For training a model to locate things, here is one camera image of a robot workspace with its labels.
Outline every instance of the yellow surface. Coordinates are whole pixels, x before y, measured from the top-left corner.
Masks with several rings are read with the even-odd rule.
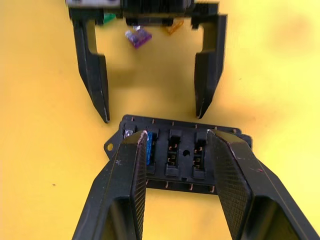
[[[104,142],[125,114],[238,127],[320,233],[320,1],[224,0],[225,64],[195,118],[190,22],[135,50],[123,21],[97,27],[109,77],[104,124],[78,73],[63,0],[0,1],[0,239],[72,238]],[[216,196],[147,189],[144,240],[230,240]]]

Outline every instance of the screw hole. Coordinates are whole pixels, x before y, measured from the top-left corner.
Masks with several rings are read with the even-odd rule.
[[[190,156],[190,152],[188,150],[184,150],[182,153],[183,156]]]
[[[108,146],[106,146],[106,149],[108,151],[112,151],[113,148],[114,148],[114,145],[112,143],[109,143]]]

